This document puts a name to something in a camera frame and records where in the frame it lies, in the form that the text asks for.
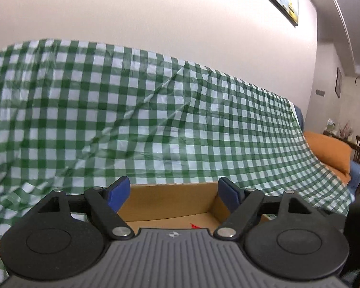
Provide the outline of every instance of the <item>metal screw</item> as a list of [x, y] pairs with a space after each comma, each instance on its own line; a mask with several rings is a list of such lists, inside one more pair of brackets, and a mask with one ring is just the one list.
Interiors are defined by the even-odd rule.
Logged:
[[118, 226], [112, 230], [112, 233], [115, 236], [125, 237], [131, 234], [131, 230], [125, 226]]
[[233, 237], [236, 235], [236, 231], [233, 228], [222, 227], [217, 230], [217, 234], [221, 237]]

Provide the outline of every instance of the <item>white wall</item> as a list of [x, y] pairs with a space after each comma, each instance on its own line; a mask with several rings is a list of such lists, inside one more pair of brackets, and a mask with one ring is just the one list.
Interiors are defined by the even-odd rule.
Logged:
[[354, 135], [360, 135], [360, 80], [357, 80], [357, 85], [354, 77], [343, 80], [340, 102], [340, 123], [344, 125], [349, 121]]
[[79, 39], [168, 54], [287, 97], [306, 113], [316, 9], [299, 0], [293, 27], [268, 0], [0, 0], [0, 48]]
[[[305, 121], [306, 130], [322, 133], [329, 118], [335, 122], [339, 120], [340, 99], [335, 93], [337, 67], [340, 68], [344, 78], [344, 71], [333, 43], [319, 43], [311, 99]], [[316, 90], [325, 91], [325, 96], [316, 95]]]

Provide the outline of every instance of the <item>circular pad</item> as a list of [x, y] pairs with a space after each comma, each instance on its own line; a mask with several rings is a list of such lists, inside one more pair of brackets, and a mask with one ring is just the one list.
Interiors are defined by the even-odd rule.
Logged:
[[71, 235], [56, 228], [37, 230], [27, 238], [27, 246], [36, 253], [49, 254], [64, 250], [71, 242]]
[[318, 251], [321, 239], [315, 233], [307, 230], [287, 230], [279, 234], [277, 243], [289, 253], [308, 255]]
[[264, 271], [289, 280], [317, 280], [337, 275], [349, 253], [345, 236], [325, 220], [303, 215], [257, 225], [244, 250]]
[[89, 223], [47, 213], [48, 219], [14, 225], [0, 241], [9, 273], [32, 280], [59, 280], [79, 274], [102, 254], [104, 238]]

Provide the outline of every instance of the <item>ribbed rubber surface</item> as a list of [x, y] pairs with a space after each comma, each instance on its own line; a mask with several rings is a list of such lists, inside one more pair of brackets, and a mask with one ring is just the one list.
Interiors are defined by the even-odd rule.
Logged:
[[2, 288], [346, 288], [335, 277], [294, 283], [256, 269], [238, 245], [212, 238], [206, 229], [142, 229], [114, 241], [91, 269], [57, 282], [10, 277]]

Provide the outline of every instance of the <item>green and white checkered tablecloth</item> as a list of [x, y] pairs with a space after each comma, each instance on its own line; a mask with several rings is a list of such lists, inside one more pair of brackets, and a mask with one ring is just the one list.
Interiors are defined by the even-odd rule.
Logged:
[[[230, 178], [346, 214], [287, 99], [192, 62], [39, 40], [0, 52], [0, 237], [53, 188]], [[5, 272], [0, 264], [0, 282]]]

